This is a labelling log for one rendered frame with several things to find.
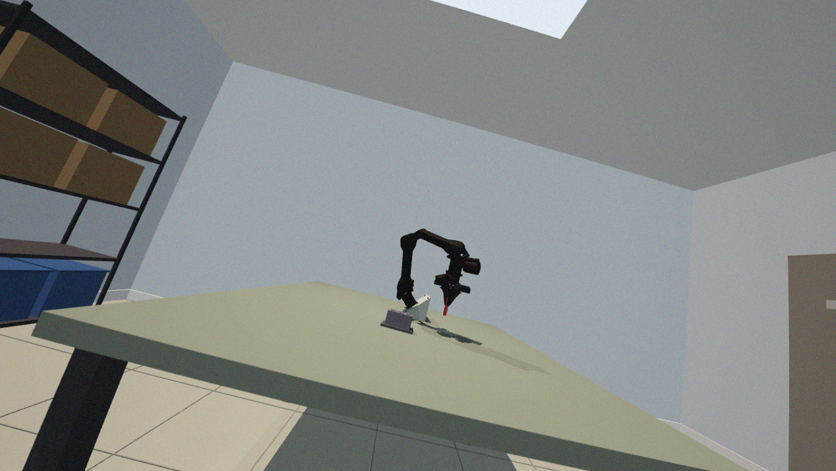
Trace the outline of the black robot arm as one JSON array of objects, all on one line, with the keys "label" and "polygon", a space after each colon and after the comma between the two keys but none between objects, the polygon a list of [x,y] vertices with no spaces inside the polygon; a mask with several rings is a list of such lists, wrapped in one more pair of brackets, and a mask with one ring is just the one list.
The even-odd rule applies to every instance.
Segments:
[{"label": "black robot arm", "polygon": [[[469,258],[470,255],[465,249],[465,245],[462,242],[443,238],[439,235],[431,233],[427,231],[427,229],[420,229],[417,230],[416,233],[410,233],[407,235],[403,235],[400,238],[400,247],[403,250],[403,258],[402,258],[402,275],[400,275],[400,280],[397,285],[397,298],[399,300],[403,299],[403,303],[406,305],[406,309],[413,307],[418,303],[413,298],[413,282],[414,280],[411,279],[411,262],[412,262],[412,255],[413,249],[415,249],[416,242],[418,239],[424,239],[425,241],[432,243],[441,249],[445,250],[447,253],[446,258],[450,259],[450,269],[470,272],[470,274],[479,275],[481,270],[481,263],[479,259]],[[462,255],[462,256],[461,256]],[[452,272],[449,274],[449,271],[446,274],[440,274],[436,276],[436,283],[439,285],[443,285],[446,283],[453,284],[454,283],[454,274]],[[406,294],[405,294],[406,293]]]}]

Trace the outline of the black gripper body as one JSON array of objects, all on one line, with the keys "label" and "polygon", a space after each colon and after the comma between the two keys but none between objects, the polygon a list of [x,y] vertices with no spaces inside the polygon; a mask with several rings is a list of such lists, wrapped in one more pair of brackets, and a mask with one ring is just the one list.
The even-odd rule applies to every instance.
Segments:
[{"label": "black gripper body", "polygon": [[454,269],[450,269],[450,268],[449,268],[448,270],[446,270],[446,272],[447,272],[447,271],[449,271],[449,274],[450,274],[451,272],[452,272],[452,274],[454,274],[454,275],[453,275],[453,276],[454,276],[454,283],[453,283],[453,284],[451,284],[451,285],[450,285],[450,282],[449,282],[449,283],[446,283],[446,284],[443,284],[443,285],[441,285],[441,288],[445,288],[445,289],[450,289],[450,288],[452,288],[452,289],[450,289],[450,290],[454,290],[454,291],[456,291],[456,292],[464,292],[464,293],[470,294],[470,291],[471,291],[470,287],[469,287],[469,286],[467,286],[467,285],[461,285],[461,284],[459,283],[459,281],[460,281],[460,276],[463,276],[463,275],[461,274],[461,271],[454,270]]}]

